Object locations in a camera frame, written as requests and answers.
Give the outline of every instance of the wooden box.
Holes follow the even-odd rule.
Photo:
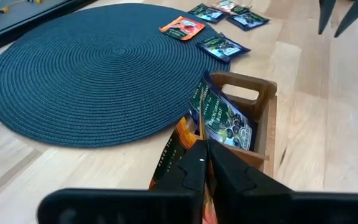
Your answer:
[[[231,72],[214,72],[211,78],[220,89],[224,85],[233,85],[259,93],[256,100],[248,100],[226,94],[241,111],[258,122],[254,152],[244,151],[228,145],[225,146],[246,163],[257,167],[265,174],[273,177],[277,114],[277,97],[275,94],[277,84],[260,78]]]

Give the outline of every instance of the wooden table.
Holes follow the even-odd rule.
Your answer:
[[[87,8],[120,2],[131,1],[100,0]],[[184,11],[198,2],[212,3],[145,1]],[[275,178],[295,190],[358,191],[358,21],[333,39],[351,3],[338,0],[317,35],[318,1],[242,2],[270,24],[250,32],[227,21],[214,28],[252,49],[232,72],[278,84]],[[172,130],[108,149],[76,150],[32,141],[0,123],[0,223],[36,223],[40,200],[63,187],[147,188]]]

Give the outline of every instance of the wooden box handle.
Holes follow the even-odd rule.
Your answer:
[[[241,105],[238,105],[241,110],[244,110],[252,119],[258,121],[261,117],[267,103],[275,96],[277,92],[277,84],[261,78],[250,77],[232,72],[213,72],[211,75],[212,81],[222,90],[223,85],[229,84],[255,90],[259,93],[256,100],[248,100],[236,96],[230,96]]]

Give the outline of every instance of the wood grain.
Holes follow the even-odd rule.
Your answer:
[[[122,2],[188,11],[215,1],[99,0],[86,8]],[[317,34],[318,1],[239,2],[270,23],[249,32],[227,21],[212,26],[252,49],[232,62],[231,72],[277,83],[275,150],[269,155],[274,178],[296,190],[358,192],[358,20],[333,38],[351,2],[337,1],[323,35]],[[172,130],[90,151],[35,142],[0,123],[0,223],[36,223],[40,200],[64,187],[146,189]]]

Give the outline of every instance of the blue woven placemat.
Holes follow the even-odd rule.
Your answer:
[[[97,7],[50,21],[0,56],[0,120],[32,139],[102,147],[175,123],[204,70],[229,70],[195,44],[162,34],[186,12],[148,4]]]

